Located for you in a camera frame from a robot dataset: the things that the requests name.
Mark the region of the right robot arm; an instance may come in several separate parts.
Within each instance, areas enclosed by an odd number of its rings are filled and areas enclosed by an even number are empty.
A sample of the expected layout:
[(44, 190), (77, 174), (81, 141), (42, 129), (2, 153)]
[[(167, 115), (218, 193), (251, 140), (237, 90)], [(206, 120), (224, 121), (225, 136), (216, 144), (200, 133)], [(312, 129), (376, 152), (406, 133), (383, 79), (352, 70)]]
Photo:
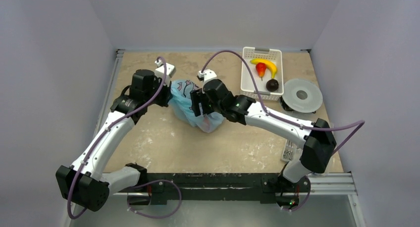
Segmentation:
[(325, 172), (337, 144), (327, 121), (319, 118), (316, 122), (293, 122), (291, 116), (264, 108), (251, 97), (233, 95), (219, 79), (207, 82), (190, 95), (195, 116), (217, 112), (230, 122), (267, 130), (302, 149), (300, 157), (289, 161), (281, 171), (281, 189), (289, 191), (304, 176)]

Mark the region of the dark purple fake plum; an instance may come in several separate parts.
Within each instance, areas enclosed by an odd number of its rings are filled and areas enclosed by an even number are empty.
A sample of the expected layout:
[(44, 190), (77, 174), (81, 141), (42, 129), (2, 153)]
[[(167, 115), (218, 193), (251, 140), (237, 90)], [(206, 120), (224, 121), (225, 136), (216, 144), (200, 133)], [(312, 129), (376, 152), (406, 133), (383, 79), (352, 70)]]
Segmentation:
[(265, 87), (269, 92), (275, 92), (279, 89), (279, 82), (276, 79), (270, 79), (266, 82)]

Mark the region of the yellow fake banana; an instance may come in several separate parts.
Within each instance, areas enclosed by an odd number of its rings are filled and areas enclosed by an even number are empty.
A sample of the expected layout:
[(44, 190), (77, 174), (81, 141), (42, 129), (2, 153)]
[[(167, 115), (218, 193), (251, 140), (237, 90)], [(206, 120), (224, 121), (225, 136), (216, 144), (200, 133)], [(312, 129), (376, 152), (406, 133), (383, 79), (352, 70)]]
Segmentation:
[(255, 66), (259, 62), (262, 62), (262, 63), (266, 64), (266, 69), (268, 69), (270, 71), (271, 78), (274, 79), (276, 74), (277, 74), (277, 66), (273, 62), (271, 62), (267, 59), (255, 58), (255, 59), (250, 60), (250, 63), (255, 65)]

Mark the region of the white plastic basket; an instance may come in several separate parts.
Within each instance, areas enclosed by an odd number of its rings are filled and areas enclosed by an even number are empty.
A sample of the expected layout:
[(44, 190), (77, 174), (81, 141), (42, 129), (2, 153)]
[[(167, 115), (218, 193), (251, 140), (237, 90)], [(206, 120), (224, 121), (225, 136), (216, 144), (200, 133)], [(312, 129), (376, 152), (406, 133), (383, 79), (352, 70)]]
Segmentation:
[[(283, 53), (278, 49), (261, 49), (256, 47), (243, 47), (242, 58), (247, 62), (242, 64), (240, 94), (257, 99), (257, 88), (262, 99), (268, 101), (278, 101), (284, 94), (283, 79)], [(259, 78), (256, 66), (251, 64), (251, 60), (255, 58), (266, 59), (276, 65), (277, 72), (274, 80), (279, 84), (275, 91), (269, 91), (266, 88), (267, 82), (271, 79), (271, 72), (266, 70), (263, 78)]]

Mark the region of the round white scale disc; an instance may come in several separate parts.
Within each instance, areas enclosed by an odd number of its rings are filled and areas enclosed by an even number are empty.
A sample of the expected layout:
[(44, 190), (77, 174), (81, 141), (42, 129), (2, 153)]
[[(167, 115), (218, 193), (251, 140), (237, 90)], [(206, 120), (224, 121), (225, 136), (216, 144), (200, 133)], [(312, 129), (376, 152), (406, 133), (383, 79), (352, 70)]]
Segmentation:
[(323, 103), (323, 95), (314, 83), (295, 78), (284, 85), (284, 93), (280, 97), (280, 104), (286, 111), (300, 113), (315, 113)]

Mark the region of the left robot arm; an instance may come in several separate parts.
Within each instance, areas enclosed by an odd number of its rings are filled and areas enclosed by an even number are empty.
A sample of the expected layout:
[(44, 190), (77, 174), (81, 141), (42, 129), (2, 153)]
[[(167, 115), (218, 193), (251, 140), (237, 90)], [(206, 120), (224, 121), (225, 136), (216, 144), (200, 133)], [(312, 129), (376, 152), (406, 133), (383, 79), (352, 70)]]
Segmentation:
[(147, 169), (134, 163), (122, 169), (104, 173), (104, 169), (126, 134), (156, 104), (168, 107), (171, 99), (171, 78), (174, 68), (160, 66), (155, 71), (139, 69), (120, 96), (114, 100), (104, 125), (91, 144), (68, 167), (60, 166), (56, 179), (68, 206), (75, 203), (93, 212), (98, 211), (108, 197), (126, 188), (141, 192), (148, 185)]

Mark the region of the blue printed plastic bag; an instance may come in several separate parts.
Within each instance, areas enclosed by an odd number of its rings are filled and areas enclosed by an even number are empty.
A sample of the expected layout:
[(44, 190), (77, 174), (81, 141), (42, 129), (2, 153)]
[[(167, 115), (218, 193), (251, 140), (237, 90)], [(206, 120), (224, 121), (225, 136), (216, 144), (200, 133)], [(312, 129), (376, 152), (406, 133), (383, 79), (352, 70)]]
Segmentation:
[(217, 112), (195, 116), (192, 110), (190, 93), (198, 89), (198, 85), (191, 80), (178, 79), (173, 81), (171, 84), (172, 98), (169, 101), (169, 105), (177, 118), (190, 124), (192, 127), (198, 127), (205, 133), (211, 133), (223, 123), (225, 118)]

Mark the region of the red fake pear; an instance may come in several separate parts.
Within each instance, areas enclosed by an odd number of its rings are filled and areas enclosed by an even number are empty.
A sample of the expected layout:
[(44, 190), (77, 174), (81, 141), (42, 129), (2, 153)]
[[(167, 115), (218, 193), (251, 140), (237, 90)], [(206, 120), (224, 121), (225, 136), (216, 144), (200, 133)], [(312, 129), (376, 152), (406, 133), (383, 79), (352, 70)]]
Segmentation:
[(266, 71), (266, 64), (262, 63), (262, 62), (257, 63), (256, 64), (256, 71), (257, 71), (258, 77), (261, 80), (263, 80), (264, 75), (265, 75), (265, 71)]

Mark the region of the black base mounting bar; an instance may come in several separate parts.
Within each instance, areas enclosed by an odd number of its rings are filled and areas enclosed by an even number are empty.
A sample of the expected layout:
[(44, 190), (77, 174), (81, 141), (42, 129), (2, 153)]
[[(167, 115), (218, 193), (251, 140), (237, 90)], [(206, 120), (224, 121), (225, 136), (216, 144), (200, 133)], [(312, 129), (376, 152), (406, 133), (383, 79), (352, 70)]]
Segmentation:
[(165, 205), (169, 200), (257, 201), (298, 206), (311, 190), (308, 177), (291, 183), (277, 173), (149, 173), (146, 187), (120, 191), (134, 205)]

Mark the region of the aluminium frame rail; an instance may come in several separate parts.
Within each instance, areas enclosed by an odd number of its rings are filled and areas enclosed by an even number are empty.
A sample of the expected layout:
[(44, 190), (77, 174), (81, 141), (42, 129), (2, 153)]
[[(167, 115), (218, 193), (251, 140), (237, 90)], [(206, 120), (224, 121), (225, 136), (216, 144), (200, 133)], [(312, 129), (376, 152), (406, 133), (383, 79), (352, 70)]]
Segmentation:
[(107, 106), (109, 105), (109, 103), (110, 103), (109, 100), (112, 96), (111, 92), (115, 88), (114, 82), (117, 80), (117, 75), (118, 75), (118, 72), (119, 72), (120, 67), (121, 67), (122, 58), (123, 58), (124, 53), (126, 51), (127, 51), (126, 49), (117, 49), (115, 51), (114, 64), (113, 64), (113, 67), (112, 67), (112, 70), (111, 70), (111, 75), (110, 75), (109, 80), (108, 80), (106, 93), (105, 93), (105, 98), (104, 98), (104, 101), (102, 102), (99, 117), (97, 119), (97, 123), (96, 123), (95, 130), (94, 130), (93, 138), (98, 134), (100, 126), (104, 124), (105, 112), (107, 111)]

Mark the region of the barcode label card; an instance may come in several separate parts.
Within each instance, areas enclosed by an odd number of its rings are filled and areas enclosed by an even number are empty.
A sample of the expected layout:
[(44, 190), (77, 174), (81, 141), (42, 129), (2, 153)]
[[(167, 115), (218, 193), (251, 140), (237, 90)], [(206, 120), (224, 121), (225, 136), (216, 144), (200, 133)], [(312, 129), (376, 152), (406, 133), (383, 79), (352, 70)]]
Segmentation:
[(291, 142), (290, 140), (287, 140), (285, 143), (285, 146), (283, 148), (283, 152), (281, 155), (281, 160), (284, 162), (290, 162), (293, 160), (295, 152), (297, 150), (296, 144)]

